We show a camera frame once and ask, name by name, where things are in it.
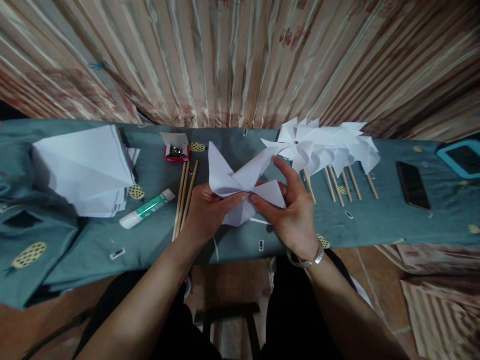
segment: hand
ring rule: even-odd
[[[214,237],[225,216],[249,198],[247,192],[239,192],[226,199],[215,194],[208,183],[193,189],[190,211],[182,232],[206,243]]]
[[[273,163],[288,184],[279,184],[287,208],[280,209],[258,195],[251,195],[250,202],[273,225],[277,235],[297,257],[313,261],[320,246],[315,234],[314,202],[300,175],[285,160],[276,156]]]

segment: glue stick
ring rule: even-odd
[[[145,205],[140,206],[137,210],[132,211],[125,217],[122,217],[120,219],[120,225],[122,225],[125,229],[130,230],[135,225],[140,224],[143,220],[148,218],[162,206],[171,202],[173,199],[175,199],[175,194],[170,189],[167,189],[160,195],[155,196]]]

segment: fabric backdrop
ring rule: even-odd
[[[0,98],[32,118],[375,137],[480,130],[476,0],[0,0]]]

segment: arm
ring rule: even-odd
[[[382,320],[352,289],[329,257],[324,256],[320,264],[315,264],[320,245],[315,232],[313,201],[295,170],[279,157],[274,163],[288,183],[288,186],[280,185],[287,209],[277,208],[257,195],[251,195],[250,202],[298,258],[314,264],[306,272],[341,354],[346,359],[408,359]]]
[[[102,324],[78,359],[148,359],[197,255],[225,215],[248,196],[238,193],[221,200],[208,184],[197,186],[179,237]]]

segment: stack of white paper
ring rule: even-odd
[[[345,167],[359,161],[365,174],[380,162],[379,150],[370,136],[361,136],[366,122],[344,122],[341,126],[319,127],[320,119],[307,124],[294,118],[282,125],[278,142],[262,139],[267,148],[281,147],[280,156],[292,161],[292,167],[309,176],[328,165],[340,177]]]
[[[33,144],[35,185],[72,204],[78,215],[112,218],[125,210],[139,149],[125,149],[114,125]]]

